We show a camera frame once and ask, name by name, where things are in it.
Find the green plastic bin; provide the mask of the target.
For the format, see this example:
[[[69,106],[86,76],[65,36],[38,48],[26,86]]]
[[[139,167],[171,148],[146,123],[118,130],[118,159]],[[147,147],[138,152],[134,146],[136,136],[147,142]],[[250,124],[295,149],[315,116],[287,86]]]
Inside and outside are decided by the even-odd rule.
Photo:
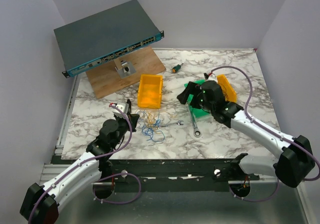
[[[201,85],[204,82],[205,82],[205,79],[195,81],[195,83],[197,83],[199,85]],[[209,113],[207,113],[206,111],[204,111],[202,109],[193,108],[190,105],[192,98],[193,98],[193,95],[189,95],[189,97],[187,99],[187,103],[189,104],[189,109],[192,112],[192,114],[195,116],[195,118],[200,118],[200,117],[204,117],[204,116],[208,115]]]

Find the yellow plastic bin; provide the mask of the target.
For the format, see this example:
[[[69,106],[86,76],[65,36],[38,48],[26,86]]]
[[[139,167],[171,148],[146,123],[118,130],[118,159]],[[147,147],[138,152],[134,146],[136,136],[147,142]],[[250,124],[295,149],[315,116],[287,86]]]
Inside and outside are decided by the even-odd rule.
[[[162,75],[141,74],[137,105],[140,108],[159,109],[162,101]]]
[[[217,75],[217,83],[220,85],[226,101],[237,102],[237,94],[225,75]]]

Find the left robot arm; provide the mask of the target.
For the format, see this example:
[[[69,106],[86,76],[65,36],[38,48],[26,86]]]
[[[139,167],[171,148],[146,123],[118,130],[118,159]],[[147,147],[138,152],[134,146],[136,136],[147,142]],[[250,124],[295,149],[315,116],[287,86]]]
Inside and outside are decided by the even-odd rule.
[[[116,146],[125,134],[135,132],[139,118],[138,114],[126,114],[106,120],[79,159],[50,181],[34,183],[27,189],[20,215],[29,223],[55,223],[63,207],[84,188],[114,179],[109,158],[117,152]]]

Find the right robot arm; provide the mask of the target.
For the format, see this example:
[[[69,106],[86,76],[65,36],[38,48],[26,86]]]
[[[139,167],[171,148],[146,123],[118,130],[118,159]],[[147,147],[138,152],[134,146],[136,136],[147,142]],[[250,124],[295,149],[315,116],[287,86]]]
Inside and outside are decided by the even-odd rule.
[[[230,167],[234,179],[243,179],[247,174],[269,175],[295,188],[315,167],[307,138],[302,135],[294,138],[249,115],[241,105],[226,100],[216,81],[205,81],[201,85],[189,82],[177,99],[181,104],[187,104],[190,95],[189,104],[193,108],[210,113],[218,123],[245,134],[273,154],[272,158],[248,154],[238,156]]]

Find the black T-shaped socket tool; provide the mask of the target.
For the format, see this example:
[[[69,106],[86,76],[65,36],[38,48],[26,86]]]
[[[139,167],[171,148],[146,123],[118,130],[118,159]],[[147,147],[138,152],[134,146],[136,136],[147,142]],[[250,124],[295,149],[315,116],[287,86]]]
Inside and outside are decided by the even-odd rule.
[[[127,114],[129,114],[129,113],[131,113],[131,111],[132,111],[132,110],[131,110],[131,109],[132,109],[132,108],[131,108],[131,107],[132,107],[132,102],[130,101],[130,99],[127,99],[126,103],[127,103],[127,107],[128,107],[128,108],[127,108],[127,109],[128,109],[128,110],[127,110]]]

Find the small open-end wrench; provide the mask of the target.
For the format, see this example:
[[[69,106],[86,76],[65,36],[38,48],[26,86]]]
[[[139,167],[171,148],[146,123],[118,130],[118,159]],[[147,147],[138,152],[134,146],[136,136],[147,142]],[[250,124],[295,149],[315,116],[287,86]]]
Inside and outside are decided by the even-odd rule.
[[[158,127],[159,128],[165,128],[165,127],[170,127],[170,126],[175,126],[175,125],[182,126],[183,125],[183,120],[179,120],[179,121],[173,122],[173,123],[161,124]]]

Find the ratcheting combination wrench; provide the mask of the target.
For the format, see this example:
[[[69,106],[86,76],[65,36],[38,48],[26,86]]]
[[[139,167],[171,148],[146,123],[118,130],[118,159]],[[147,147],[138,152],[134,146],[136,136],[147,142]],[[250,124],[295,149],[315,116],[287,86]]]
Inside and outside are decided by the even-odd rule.
[[[195,136],[195,137],[201,137],[201,135],[202,135],[202,134],[201,134],[201,131],[198,129],[198,126],[197,126],[195,117],[194,117],[194,115],[193,115],[192,112],[191,112],[191,109],[190,109],[189,104],[186,104],[186,107],[187,107],[188,114],[189,114],[190,119],[191,119],[191,124],[192,124],[192,127],[193,127],[194,136]]]

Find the plywood board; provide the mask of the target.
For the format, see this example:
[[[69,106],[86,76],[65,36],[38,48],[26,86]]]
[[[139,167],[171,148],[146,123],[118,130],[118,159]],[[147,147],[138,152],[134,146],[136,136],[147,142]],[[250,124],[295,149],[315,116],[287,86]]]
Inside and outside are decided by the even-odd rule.
[[[153,49],[145,47],[88,70],[86,75],[96,98],[101,99],[139,82],[142,74],[156,75],[165,70]]]

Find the metal bracket stand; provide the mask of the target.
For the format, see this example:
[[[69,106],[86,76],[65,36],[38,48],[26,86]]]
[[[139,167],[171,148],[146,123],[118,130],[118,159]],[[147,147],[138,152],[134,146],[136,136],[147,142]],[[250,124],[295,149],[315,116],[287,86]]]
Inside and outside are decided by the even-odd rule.
[[[136,70],[131,62],[115,59],[115,69],[120,78],[126,78],[136,73]]]

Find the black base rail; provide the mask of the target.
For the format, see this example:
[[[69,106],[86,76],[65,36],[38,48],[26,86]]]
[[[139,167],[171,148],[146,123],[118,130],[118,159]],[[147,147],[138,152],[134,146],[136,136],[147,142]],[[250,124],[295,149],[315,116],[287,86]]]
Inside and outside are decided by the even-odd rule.
[[[114,179],[103,178],[98,191],[228,192],[229,182],[249,175],[235,169],[235,159],[112,159]]]

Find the grey network switch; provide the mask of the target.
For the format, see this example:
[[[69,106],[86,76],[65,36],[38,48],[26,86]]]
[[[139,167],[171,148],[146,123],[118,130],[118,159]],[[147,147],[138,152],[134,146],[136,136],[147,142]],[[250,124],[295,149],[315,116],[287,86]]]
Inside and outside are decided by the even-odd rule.
[[[164,38],[138,0],[54,30],[66,78],[74,77]]]

